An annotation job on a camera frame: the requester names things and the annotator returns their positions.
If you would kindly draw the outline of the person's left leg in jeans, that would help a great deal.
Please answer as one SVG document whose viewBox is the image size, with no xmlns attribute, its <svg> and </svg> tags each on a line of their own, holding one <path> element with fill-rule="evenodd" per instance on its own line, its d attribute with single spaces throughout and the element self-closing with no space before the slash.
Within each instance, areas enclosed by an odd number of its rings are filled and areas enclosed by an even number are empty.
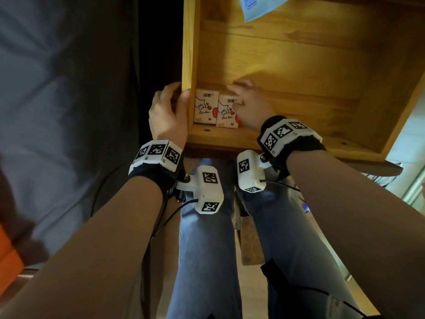
<svg viewBox="0 0 425 319">
<path fill-rule="evenodd" d="M 242 319 L 232 223 L 235 161 L 202 159 L 202 165 L 217 169 L 224 202 L 212 215 L 199 214 L 193 204 L 181 210 L 178 271 L 166 319 Z"/>
</svg>

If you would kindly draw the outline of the small white drink carton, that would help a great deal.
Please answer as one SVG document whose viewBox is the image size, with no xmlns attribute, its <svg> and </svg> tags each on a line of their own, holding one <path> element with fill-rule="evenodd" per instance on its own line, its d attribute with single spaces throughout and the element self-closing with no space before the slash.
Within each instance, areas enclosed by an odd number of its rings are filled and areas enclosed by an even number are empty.
<svg viewBox="0 0 425 319">
<path fill-rule="evenodd" d="M 239 96 L 219 95 L 216 118 L 217 127 L 238 128 L 239 118 L 233 107 L 235 103 L 242 104 L 242 99 Z"/>
<path fill-rule="evenodd" d="M 216 125 L 219 91 L 197 89 L 195 91 L 194 123 Z"/>
</svg>

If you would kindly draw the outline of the left marker wrist band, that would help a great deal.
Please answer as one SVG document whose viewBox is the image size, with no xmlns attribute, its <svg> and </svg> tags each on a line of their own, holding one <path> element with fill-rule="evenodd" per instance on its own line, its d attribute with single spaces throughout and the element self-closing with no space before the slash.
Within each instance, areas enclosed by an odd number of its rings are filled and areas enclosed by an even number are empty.
<svg viewBox="0 0 425 319">
<path fill-rule="evenodd" d="M 164 196 L 173 193 L 184 178 L 183 150 L 170 140 L 152 140 L 142 145 L 129 168 L 129 178 L 146 177 Z"/>
</svg>

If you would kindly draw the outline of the orange object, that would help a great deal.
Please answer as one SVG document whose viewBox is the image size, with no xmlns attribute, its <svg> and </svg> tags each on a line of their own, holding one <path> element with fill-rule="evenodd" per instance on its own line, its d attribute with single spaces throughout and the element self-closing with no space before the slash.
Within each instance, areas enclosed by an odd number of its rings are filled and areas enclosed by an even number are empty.
<svg viewBox="0 0 425 319">
<path fill-rule="evenodd" d="M 0 297 L 24 270 L 24 263 L 0 224 Z"/>
</svg>

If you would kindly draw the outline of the grey fabric sheet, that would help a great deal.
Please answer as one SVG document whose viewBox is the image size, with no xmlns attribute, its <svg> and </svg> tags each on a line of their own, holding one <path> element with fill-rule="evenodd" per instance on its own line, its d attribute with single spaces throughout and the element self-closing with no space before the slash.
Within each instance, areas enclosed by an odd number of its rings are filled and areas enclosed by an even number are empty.
<svg viewBox="0 0 425 319">
<path fill-rule="evenodd" d="M 40 268 L 139 144 L 137 0 L 0 0 L 0 222 Z"/>
</svg>

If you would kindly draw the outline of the person's right hand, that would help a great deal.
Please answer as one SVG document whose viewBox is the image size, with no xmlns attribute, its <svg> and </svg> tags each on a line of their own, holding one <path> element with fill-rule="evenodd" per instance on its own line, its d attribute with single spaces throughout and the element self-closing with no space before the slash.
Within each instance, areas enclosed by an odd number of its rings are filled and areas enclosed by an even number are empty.
<svg viewBox="0 0 425 319">
<path fill-rule="evenodd" d="M 269 102 L 260 94 L 258 87 L 255 92 L 239 97 L 243 103 L 235 103 L 233 107 L 239 120 L 247 128 L 260 132 L 264 122 L 277 115 Z"/>
</svg>

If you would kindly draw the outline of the person's right leg in jeans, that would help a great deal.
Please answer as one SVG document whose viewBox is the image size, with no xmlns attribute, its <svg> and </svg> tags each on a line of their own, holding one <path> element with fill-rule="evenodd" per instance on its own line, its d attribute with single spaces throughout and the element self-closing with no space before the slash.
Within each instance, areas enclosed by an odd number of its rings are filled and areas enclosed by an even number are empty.
<svg viewBox="0 0 425 319">
<path fill-rule="evenodd" d="M 253 217 L 265 261 L 272 259 L 290 286 L 284 288 L 290 299 L 280 298 L 268 280 L 269 319 L 326 319 L 328 295 L 357 307 L 337 262 L 308 219 L 294 190 L 267 184 L 258 193 L 237 193 Z"/>
</svg>

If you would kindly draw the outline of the marker wrist band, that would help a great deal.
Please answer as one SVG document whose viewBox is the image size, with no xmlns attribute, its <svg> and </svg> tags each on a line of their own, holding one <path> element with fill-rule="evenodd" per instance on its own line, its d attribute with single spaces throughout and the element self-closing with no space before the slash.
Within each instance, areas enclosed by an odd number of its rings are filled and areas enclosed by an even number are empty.
<svg viewBox="0 0 425 319">
<path fill-rule="evenodd" d="M 129 178 L 146 177 L 164 196 L 173 193 L 184 178 L 183 150 L 170 140 L 152 140 L 142 145 L 129 168 Z"/>
<path fill-rule="evenodd" d="M 286 161 L 294 151 L 326 151 L 322 137 L 297 119 L 284 116 L 268 118 L 257 142 L 273 167 L 289 173 Z"/>
</svg>

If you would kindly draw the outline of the wooden stool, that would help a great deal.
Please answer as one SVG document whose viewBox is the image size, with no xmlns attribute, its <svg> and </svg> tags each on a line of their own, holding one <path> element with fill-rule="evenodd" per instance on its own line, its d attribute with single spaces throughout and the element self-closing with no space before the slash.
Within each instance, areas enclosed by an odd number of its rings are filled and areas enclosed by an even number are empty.
<svg viewBox="0 0 425 319">
<path fill-rule="evenodd" d="M 236 191 L 234 198 L 233 223 L 241 250 L 242 265 L 261 266 L 265 263 L 265 258 L 253 217 L 246 211 Z"/>
</svg>

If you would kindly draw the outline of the person's left forearm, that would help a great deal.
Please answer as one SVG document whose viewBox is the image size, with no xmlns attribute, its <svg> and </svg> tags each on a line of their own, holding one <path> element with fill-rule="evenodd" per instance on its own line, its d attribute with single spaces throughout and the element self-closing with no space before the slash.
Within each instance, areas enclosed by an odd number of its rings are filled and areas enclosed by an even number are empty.
<svg viewBox="0 0 425 319">
<path fill-rule="evenodd" d="M 0 319 L 120 319 L 163 195 L 133 177 L 0 311 Z"/>
</svg>

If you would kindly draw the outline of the person's right forearm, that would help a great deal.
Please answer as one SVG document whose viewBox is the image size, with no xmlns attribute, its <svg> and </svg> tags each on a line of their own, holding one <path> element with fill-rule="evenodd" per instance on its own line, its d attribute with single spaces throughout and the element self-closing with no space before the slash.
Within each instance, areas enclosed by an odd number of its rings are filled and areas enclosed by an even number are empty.
<svg viewBox="0 0 425 319">
<path fill-rule="evenodd" d="M 323 150 L 286 165 L 338 257 L 386 319 L 425 319 L 425 216 Z"/>
</svg>

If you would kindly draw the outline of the wooden box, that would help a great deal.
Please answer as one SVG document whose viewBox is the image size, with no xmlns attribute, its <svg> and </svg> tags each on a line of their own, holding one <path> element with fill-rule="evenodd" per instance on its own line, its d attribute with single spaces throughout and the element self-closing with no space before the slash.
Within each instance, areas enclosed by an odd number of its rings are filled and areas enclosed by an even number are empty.
<svg viewBox="0 0 425 319">
<path fill-rule="evenodd" d="M 384 161 L 425 89 L 425 0 L 184 0 L 182 88 L 251 79 L 342 159 Z"/>
</svg>

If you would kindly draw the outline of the light blue paper packet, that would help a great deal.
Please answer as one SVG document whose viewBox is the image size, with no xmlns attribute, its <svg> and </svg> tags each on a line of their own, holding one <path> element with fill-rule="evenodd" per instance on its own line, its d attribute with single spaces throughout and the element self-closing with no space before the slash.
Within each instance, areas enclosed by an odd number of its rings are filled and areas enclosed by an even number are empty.
<svg viewBox="0 0 425 319">
<path fill-rule="evenodd" d="M 288 0 L 239 0 L 245 22 L 255 20 L 284 4 Z"/>
</svg>

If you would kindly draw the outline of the right marker wrist band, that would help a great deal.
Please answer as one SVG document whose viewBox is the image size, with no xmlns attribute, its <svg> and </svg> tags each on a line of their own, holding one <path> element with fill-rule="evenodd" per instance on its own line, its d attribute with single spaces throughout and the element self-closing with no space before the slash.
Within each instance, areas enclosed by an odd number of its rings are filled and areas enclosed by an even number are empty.
<svg viewBox="0 0 425 319">
<path fill-rule="evenodd" d="M 326 151 L 322 137 L 297 119 L 284 116 L 268 118 L 257 142 L 273 167 L 289 173 L 286 161 L 294 151 Z"/>
</svg>

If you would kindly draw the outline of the person's leg in jeans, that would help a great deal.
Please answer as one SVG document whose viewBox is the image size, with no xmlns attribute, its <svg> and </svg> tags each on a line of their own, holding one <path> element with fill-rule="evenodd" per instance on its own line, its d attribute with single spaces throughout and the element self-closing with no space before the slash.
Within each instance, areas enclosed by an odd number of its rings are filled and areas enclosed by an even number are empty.
<svg viewBox="0 0 425 319">
<path fill-rule="evenodd" d="M 217 169 L 224 202 L 212 215 L 199 214 L 193 204 L 181 210 L 178 271 L 166 319 L 242 319 L 232 223 L 235 161 L 202 159 L 202 165 Z"/>
<path fill-rule="evenodd" d="M 294 190 L 267 184 L 258 193 L 237 193 L 253 217 L 265 261 L 272 259 L 290 286 L 284 288 L 290 299 L 280 298 L 268 280 L 269 319 L 326 319 L 328 295 L 357 307 L 337 262 L 308 219 Z"/>
</svg>

